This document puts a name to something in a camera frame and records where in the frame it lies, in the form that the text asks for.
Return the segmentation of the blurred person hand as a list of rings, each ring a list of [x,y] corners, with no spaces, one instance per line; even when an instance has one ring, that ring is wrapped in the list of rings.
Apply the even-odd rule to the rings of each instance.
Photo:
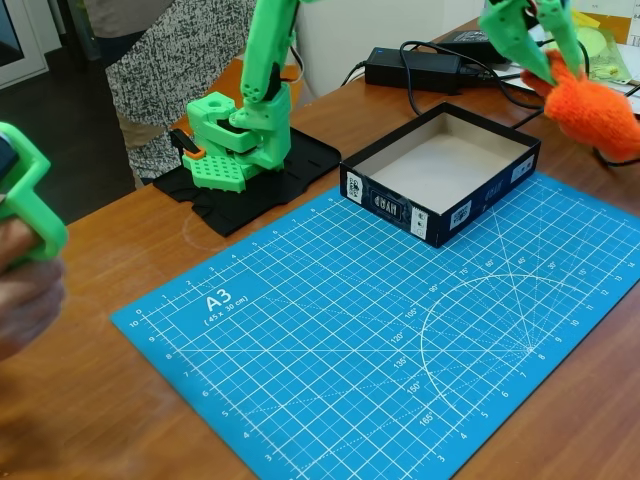
[[[32,343],[59,316],[65,297],[61,258],[17,265],[40,243],[18,218],[1,223],[1,359]]]

